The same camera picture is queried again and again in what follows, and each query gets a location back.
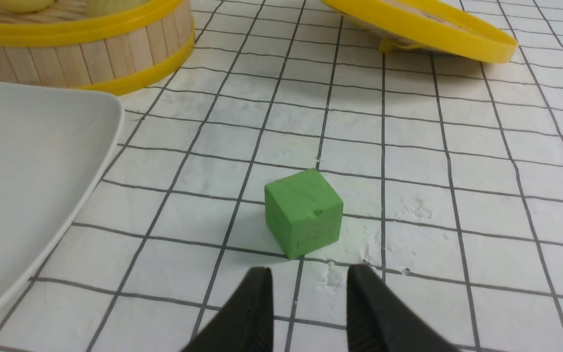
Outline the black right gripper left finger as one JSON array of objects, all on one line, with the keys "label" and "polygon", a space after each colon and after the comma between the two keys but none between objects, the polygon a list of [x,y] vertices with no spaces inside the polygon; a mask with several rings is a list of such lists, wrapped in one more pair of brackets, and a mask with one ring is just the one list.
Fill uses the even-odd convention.
[{"label": "black right gripper left finger", "polygon": [[237,289],[184,352],[272,352],[274,303],[272,271],[249,269]]}]

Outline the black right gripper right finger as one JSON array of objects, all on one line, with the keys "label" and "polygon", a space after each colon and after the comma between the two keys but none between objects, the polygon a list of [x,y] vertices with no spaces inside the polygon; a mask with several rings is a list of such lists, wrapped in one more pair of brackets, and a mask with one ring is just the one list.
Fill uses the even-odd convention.
[{"label": "black right gripper right finger", "polygon": [[350,352],[456,352],[419,318],[371,267],[349,267],[346,335]]}]

